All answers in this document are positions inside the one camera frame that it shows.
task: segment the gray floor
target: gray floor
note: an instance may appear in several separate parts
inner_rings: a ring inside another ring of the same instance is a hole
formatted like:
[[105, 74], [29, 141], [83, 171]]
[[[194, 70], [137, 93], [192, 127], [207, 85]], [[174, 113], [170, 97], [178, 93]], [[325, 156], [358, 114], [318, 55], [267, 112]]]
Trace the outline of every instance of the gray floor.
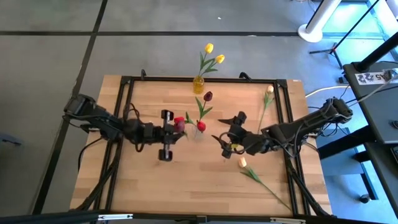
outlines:
[[[0, 0], [0, 30], [92, 30], [100, 4], [94, 0], [35, 0], [27, 4], [22, 0]], [[351, 12], [348, 19], [352, 20], [363, 10], [366, 7], [358, 6], [355, 11], [342, 4], [325, 30], [347, 31], [352, 21], [338, 21], [338, 14]], [[117, 0], [108, 3], [100, 30], [295, 32], [312, 13], [306, 2], [289, 0], [270, 0], [267, 4], [259, 0]], [[371, 18], [364, 23], [356, 32], [378, 32]], [[0, 36], [0, 132], [24, 141], [22, 147], [0, 143], [0, 216], [30, 211], [88, 39]], [[103, 75], [139, 75], [142, 68], [150, 76], [193, 76], [198, 68], [198, 51], [211, 42], [215, 54], [226, 55], [220, 72], [212, 76], [237, 77], [244, 71], [253, 78], [300, 79], [309, 93], [336, 85], [341, 70], [332, 56], [308, 52], [328, 49], [339, 39], [325, 38], [310, 44], [299, 37], [98, 37], [81, 92], [96, 98]], [[347, 39], [338, 53], [343, 63], [350, 63], [363, 59], [382, 43], [382, 39]], [[393, 58], [386, 55], [383, 60]], [[343, 90], [318, 93], [307, 99], [308, 105], [319, 106], [331, 96], [340, 96]], [[352, 98], [348, 90], [344, 99]], [[352, 131], [366, 124], [359, 107], [354, 107], [354, 113], [354, 119], [347, 124]], [[69, 208], [78, 152], [85, 139], [83, 131], [70, 127], [44, 212]], [[333, 211], [345, 218], [366, 217], [360, 212], [346, 217], [349, 214], [338, 206], [332, 207]]]

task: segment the black desk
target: black desk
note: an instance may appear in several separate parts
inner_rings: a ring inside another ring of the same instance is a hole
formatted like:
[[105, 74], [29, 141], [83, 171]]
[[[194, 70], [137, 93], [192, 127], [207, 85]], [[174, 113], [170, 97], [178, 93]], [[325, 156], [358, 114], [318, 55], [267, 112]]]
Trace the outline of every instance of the black desk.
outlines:
[[[351, 64], [344, 65], [343, 68], [345, 77], [357, 98], [367, 95], [380, 86], [359, 85], [355, 73], [360, 72], [357, 72]], [[372, 65], [369, 72], [381, 72], [382, 69], [388, 68], [398, 68], [398, 65], [379, 62]], [[398, 84], [388, 84], [385, 88], [394, 85]], [[395, 144], [398, 145], [398, 129], [391, 126], [391, 121], [398, 120], [397, 98], [398, 88], [376, 93], [360, 102], [359, 105], [369, 125], [319, 148], [319, 151], [323, 152], [320, 158], [324, 159], [364, 144], [366, 151], [357, 153], [355, 159], [358, 162], [371, 160], [390, 204], [398, 217], [398, 164], [391, 152], [391, 147]]]

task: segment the red tulip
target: red tulip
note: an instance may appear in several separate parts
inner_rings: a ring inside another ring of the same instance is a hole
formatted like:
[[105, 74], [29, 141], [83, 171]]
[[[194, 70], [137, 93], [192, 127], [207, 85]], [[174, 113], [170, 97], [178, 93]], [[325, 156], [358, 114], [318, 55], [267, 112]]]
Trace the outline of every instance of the red tulip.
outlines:
[[197, 128], [199, 131], [204, 132], [206, 130], [206, 124], [202, 121], [199, 121], [197, 124]]
[[174, 124], [174, 132], [182, 133], [182, 132], [184, 132], [184, 129], [185, 129], [184, 121], [180, 121], [180, 122]]
[[208, 92], [203, 96], [203, 99], [204, 99], [205, 101], [210, 101], [210, 100], [212, 99], [212, 97], [213, 97], [213, 93], [210, 92], [210, 91], [208, 91]]
[[184, 117], [174, 118], [174, 124], [178, 124], [180, 121], [185, 121]]

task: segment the wooden tabletop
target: wooden tabletop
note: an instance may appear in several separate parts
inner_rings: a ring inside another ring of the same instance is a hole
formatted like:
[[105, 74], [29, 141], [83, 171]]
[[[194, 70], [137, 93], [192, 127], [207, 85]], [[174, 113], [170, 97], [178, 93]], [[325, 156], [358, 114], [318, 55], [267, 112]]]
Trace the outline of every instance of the wooden tabletop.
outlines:
[[[115, 107], [121, 76], [106, 75], [99, 93], [98, 104], [112, 112]], [[244, 156], [248, 165], [260, 179], [290, 206], [289, 188], [282, 151], [265, 154], [233, 154], [231, 159], [221, 156], [221, 148], [211, 135], [219, 136], [229, 126], [217, 119], [229, 119], [244, 111], [247, 120], [243, 127], [257, 132], [263, 107], [264, 91], [268, 84], [253, 83], [206, 83], [205, 92], [212, 91], [213, 99], [206, 107], [213, 109], [203, 119], [206, 131], [197, 133], [187, 125], [188, 138], [181, 138], [171, 145], [172, 162], [157, 159], [161, 144], [145, 146], [136, 152], [134, 146], [124, 140], [118, 177], [111, 209], [129, 213], [172, 213], [204, 215], [281, 215], [292, 212], [283, 206], [263, 186], [239, 173], [238, 159]], [[289, 96], [294, 119], [308, 114], [302, 82], [288, 80]], [[287, 112], [281, 92], [284, 119]], [[139, 110], [143, 122], [162, 125], [160, 111], [167, 109], [175, 116], [185, 116], [188, 111], [192, 120], [199, 117], [195, 96], [190, 82], [134, 82], [132, 103]], [[277, 123], [277, 110], [273, 101], [265, 112], [261, 127]], [[87, 142], [99, 138], [90, 133]], [[103, 163], [106, 141], [100, 141], [85, 151], [70, 204], [75, 208], [82, 203], [98, 182]], [[318, 153], [304, 145], [301, 151], [306, 185], [327, 211], [331, 212], [325, 180]], [[102, 195], [101, 208], [106, 200], [107, 187]], [[303, 213], [301, 196], [296, 186], [297, 203]]]

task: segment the black cable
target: black cable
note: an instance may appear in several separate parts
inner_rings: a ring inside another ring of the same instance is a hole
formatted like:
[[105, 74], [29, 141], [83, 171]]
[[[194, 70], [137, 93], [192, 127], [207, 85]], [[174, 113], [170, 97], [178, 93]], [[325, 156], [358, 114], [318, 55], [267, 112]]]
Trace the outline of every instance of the black cable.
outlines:
[[132, 106], [132, 108], [129, 109], [128, 111], [126, 111], [127, 110], [127, 105], [124, 106], [124, 110], [125, 110], [124, 117], [127, 119], [127, 117], [129, 116], [130, 111], [134, 111], [134, 113], [136, 114], [137, 119], [139, 120], [139, 115], [140, 115], [139, 111], [136, 109], [134, 104], [130, 103], [130, 105]]
[[95, 185], [94, 189], [91, 191], [89, 196], [83, 201], [83, 203], [77, 207], [75, 210], [87, 210], [93, 203], [94, 199], [101, 193], [101, 189], [104, 187], [105, 183], [108, 181], [110, 176], [114, 173], [120, 162], [120, 155], [115, 154], [112, 163], [106, 169], [104, 175], [99, 179], [98, 183]]
[[95, 144], [96, 142], [98, 142], [98, 141], [101, 140], [101, 139], [103, 139], [103, 138], [101, 137], [101, 138], [99, 138], [99, 139], [97, 139], [97, 140], [94, 140], [94, 141], [88, 143], [85, 147], [83, 147], [83, 149], [80, 151], [80, 154], [79, 154], [79, 160], [78, 160], [78, 164], [77, 164], [77, 171], [80, 170], [81, 158], [83, 157], [84, 151], [85, 151], [88, 147], [92, 146], [93, 144]]
[[[273, 139], [282, 149], [284, 149], [289, 155], [290, 153], [288, 150], [276, 139]], [[312, 196], [311, 192], [308, 190], [308, 188], [305, 186], [303, 181], [300, 179], [299, 175], [297, 174], [297, 171], [294, 169], [292, 161], [290, 159], [287, 160], [287, 167], [288, 167], [288, 172], [291, 174], [293, 177], [295, 183], [298, 185], [300, 191], [302, 194], [305, 195], [305, 198], [308, 200], [309, 204], [311, 207], [314, 209], [315, 213], [317, 215], [329, 215], [326, 211], [322, 209], [322, 207], [319, 205], [319, 203], [314, 199]]]
[[244, 154], [244, 152], [239, 152], [238, 150], [236, 150], [235, 148], [234, 148], [234, 152], [236, 153], [236, 154], [238, 154], [238, 155], [242, 155], [242, 154]]
[[294, 156], [289, 152], [289, 150], [282, 145], [282, 143], [280, 143], [280, 141], [278, 141], [277, 139], [274, 138], [270, 138], [271, 140], [273, 140], [274, 142], [277, 143], [278, 146], [280, 146], [291, 158], [294, 158]]
[[[385, 88], [385, 89], [376, 91], [376, 92], [373, 93], [373, 95], [376, 94], [376, 93], [380, 93], [380, 92], [382, 92], [382, 91], [391, 90], [391, 89], [393, 89], [393, 88], [398, 88], [398, 85], [397, 85], [397, 86], [390, 87], [390, 88]], [[347, 104], [347, 103], [351, 103], [351, 102], [356, 101], [356, 100], [360, 100], [360, 99], [362, 99], [362, 98], [364, 98], [364, 97], [366, 97], [366, 96], [368, 96], [368, 94], [366, 94], [366, 95], [364, 95], [364, 96], [361, 96], [361, 97], [359, 97], [358, 99], [349, 100], [349, 101], [346, 102], [346, 104]]]
[[313, 144], [309, 143], [309, 142], [305, 142], [304, 144], [310, 146], [311, 148], [313, 148], [315, 151], [318, 152], [318, 148], [316, 146], [314, 146]]
[[341, 97], [344, 96], [344, 94], [346, 94], [348, 87], [349, 87], [349, 85], [346, 87], [346, 89], [344, 90], [343, 94], [341, 94], [340, 99], [341, 99]]
[[340, 131], [341, 131], [343, 134], [345, 134], [345, 135], [349, 135], [350, 137], [353, 137], [353, 138], [360, 138], [360, 137], [358, 137], [358, 136], [355, 136], [355, 135], [346, 133], [338, 124], [337, 124], [337, 127], [338, 127], [338, 128], [340, 129]]
[[331, 123], [324, 124], [324, 125], [320, 128], [319, 135], [320, 135], [320, 136], [323, 136], [323, 137], [326, 137], [326, 136], [323, 134], [323, 132], [324, 132], [324, 130], [326, 130], [326, 128], [328, 128], [330, 125], [331, 125]]
[[74, 114], [68, 114], [68, 116], [76, 119], [88, 119], [88, 118], [109, 118], [109, 116], [102, 115], [84, 115], [84, 116], [76, 116]]
[[334, 135], [337, 133], [337, 126], [338, 126], [337, 124], [335, 124], [336, 126], [335, 126], [334, 130], [333, 130], [331, 133], [326, 134], [326, 135], [323, 133], [323, 132], [326, 130], [326, 128], [328, 128], [331, 124], [332, 124], [332, 123], [328, 123], [326, 127], [322, 126], [322, 127], [321, 127], [321, 132], [320, 132], [319, 135], [320, 135], [320, 136], [323, 136], [323, 137], [334, 136]]
[[303, 125], [304, 125], [304, 123], [302, 123], [302, 124], [297, 128], [296, 134], [294, 135], [294, 150], [296, 150], [296, 154], [294, 155], [294, 157], [296, 157], [296, 156], [300, 153], [300, 151], [301, 151], [301, 145], [300, 145], [300, 148], [297, 149], [297, 136], [299, 135], [299, 132], [300, 132], [301, 128], [303, 127]]
[[380, 62], [386, 62], [386, 63], [396, 63], [396, 64], [398, 64], [398, 62], [388, 62], [388, 61], [380, 61]]
[[141, 146], [139, 147], [139, 149], [138, 149], [138, 144], [137, 143], [134, 143], [134, 145], [136, 146], [136, 151], [137, 152], [142, 152], [142, 150], [144, 149], [144, 146], [145, 146], [145, 142], [143, 141], [141, 143]]
[[72, 123], [70, 122], [69, 119], [66, 119], [65, 115], [62, 116], [62, 119], [63, 119], [64, 121], [68, 122], [68, 123], [69, 123], [70, 125], [72, 125], [73, 127], [75, 127], [75, 128], [80, 128], [80, 126], [77, 126], [77, 125], [75, 125], [75, 124], [72, 124]]

